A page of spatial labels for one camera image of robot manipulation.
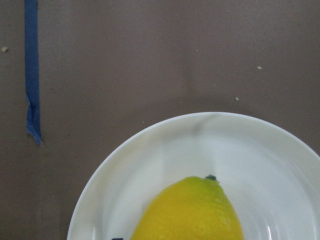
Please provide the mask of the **yellow lemon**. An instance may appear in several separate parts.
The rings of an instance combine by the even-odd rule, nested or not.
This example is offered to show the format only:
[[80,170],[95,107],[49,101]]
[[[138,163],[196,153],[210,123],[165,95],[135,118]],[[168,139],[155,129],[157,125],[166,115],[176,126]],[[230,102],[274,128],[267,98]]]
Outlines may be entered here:
[[133,240],[243,240],[239,218],[214,175],[191,176],[147,206]]

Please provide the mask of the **white plate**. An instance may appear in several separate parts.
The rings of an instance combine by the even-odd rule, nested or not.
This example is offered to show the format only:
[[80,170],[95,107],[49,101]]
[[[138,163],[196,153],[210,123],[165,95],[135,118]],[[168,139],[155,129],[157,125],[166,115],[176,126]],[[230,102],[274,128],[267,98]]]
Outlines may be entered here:
[[128,240],[148,203],[189,176],[213,175],[247,240],[320,237],[320,158],[269,122],[235,113],[173,117],[135,134],[97,168],[69,240]]

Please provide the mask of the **brown paper table cover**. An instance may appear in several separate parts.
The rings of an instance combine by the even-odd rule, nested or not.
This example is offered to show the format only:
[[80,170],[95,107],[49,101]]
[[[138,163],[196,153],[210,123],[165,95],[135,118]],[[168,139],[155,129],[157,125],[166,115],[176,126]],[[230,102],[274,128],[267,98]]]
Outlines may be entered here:
[[42,143],[26,130],[25,6],[0,3],[0,237],[64,240],[101,162],[162,120],[232,112],[320,150],[317,0],[40,0]]

